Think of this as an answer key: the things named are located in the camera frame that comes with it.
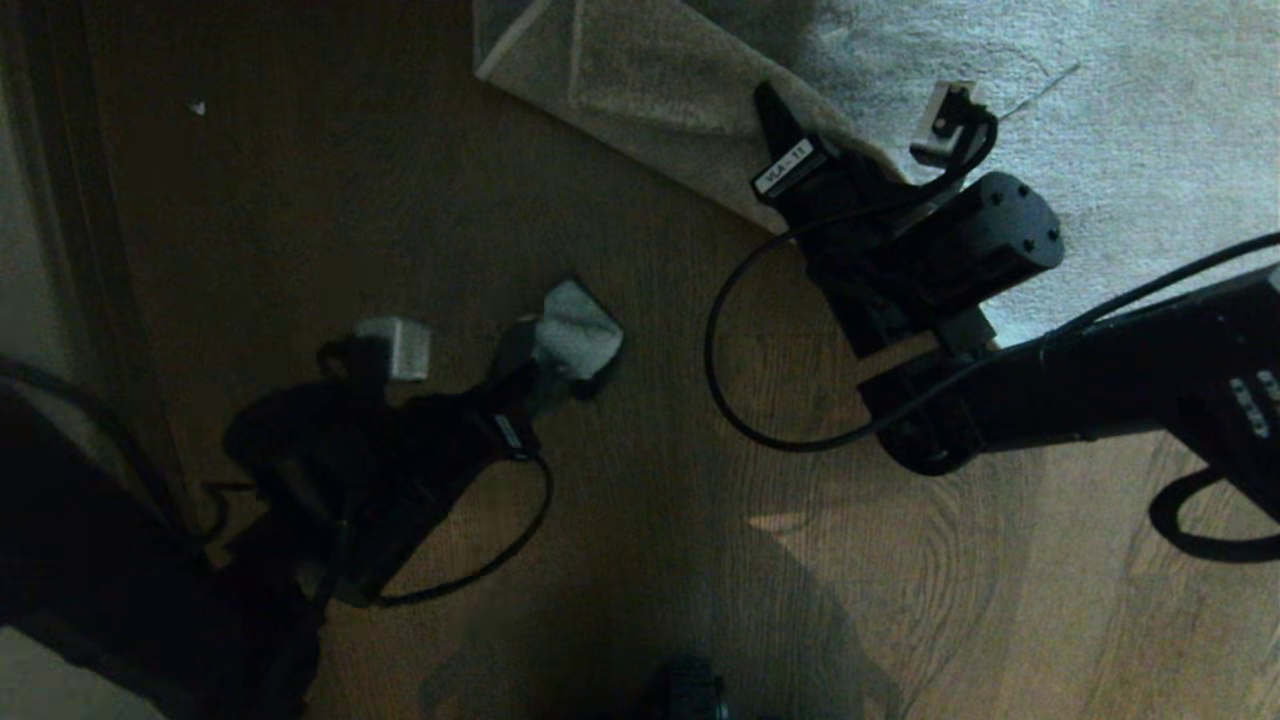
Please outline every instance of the wood grain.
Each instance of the wood grain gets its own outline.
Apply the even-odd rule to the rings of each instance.
[[[788,456],[735,436],[700,334],[759,231],[472,79],[466,4],[91,1],[88,19],[188,483],[234,478],[232,413],[310,378],[357,318],[434,327],[421,391],[475,382],[570,273],[628,332],[616,384],[539,427],[559,477],[541,536],[434,605],[334,607],[312,716],[617,715],[676,652],[713,657],[742,717],[1280,712],[1280,570],[1206,566],[1147,529],[1156,488],[1194,466],[1171,439],[924,479],[874,443]],[[805,437],[864,418],[870,370],[795,255],[744,283],[721,357],[753,421]],[[536,492],[492,470],[396,587],[474,568]],[[1213,495],[1194,521],[1265,528],[1239,507]]]

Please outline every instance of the wooden floor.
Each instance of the wooden floor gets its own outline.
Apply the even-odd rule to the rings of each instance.
[[[699,341],[762,233],[475,81],[465,3],[97,0],[88,24],[191,486],[237,479],[232,414],[312,378],[358,318],[434,327],[421,392],[477,380],[570,273],[628,333],[616,384],[539,427],[559,492],[538,539],[434,605],[334,607],[314,717],[612,716],[677,652],[714,660],[741,717],[1280,715],[1280,568],[1188,560],[1144,521],[1196,466],[1170,438],[924,479],[873,442],[788,456],[735,436]],[[724,327],[755,421],[803,437],[863,419],[865,370],[799,258],[745,283]],[[394,587],[474,568],[536,500],[536,478],[493,470]],[[1266,529],[1228,491],[1193,510]]]

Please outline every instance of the hardwood floor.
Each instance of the hardwood floor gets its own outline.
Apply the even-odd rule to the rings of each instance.
[[[609,716],[676,652],[713,657],[741,717],[1280,716],[1280,568],[1206,565],[1153,534],[1146,503],[1194,466],[1170,438],[925,479],[870,442],[787,456],[733,434],[700,333],[762,233],[475,81],[467,4],[87,8],[191,487],[236,478],[232,414],[310,379],[315,348],[361,316],[433,325],[420,392],[477,380],[570,273],[628,333],[616,384],[539,425],[559,486],[538,539],[434,605],[335,606],[311,716]],[[863,418],[867,370],[797,256],[742,286],[722,338],[754,420],[800,437]],[[396,587],[506,544],[538,500],[524,473],[483,478]],[[1267,529],[1228,491],[1193,512]]]

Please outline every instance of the small object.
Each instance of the small object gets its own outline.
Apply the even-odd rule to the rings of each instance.
[[[393,382],[426,379],[431,361],[431,329],[426,325],[394,315],[369,318],[356,323],[356,337],[375,338],[388,343],[388,379]]]
[[[968,152],[960,147],[964,129],[975,117],[972,109],[982,104],[982,91],[973,82],[938,81],[924,106],[924,117],[911,141],[911,156],[922,165],[946,168]]]

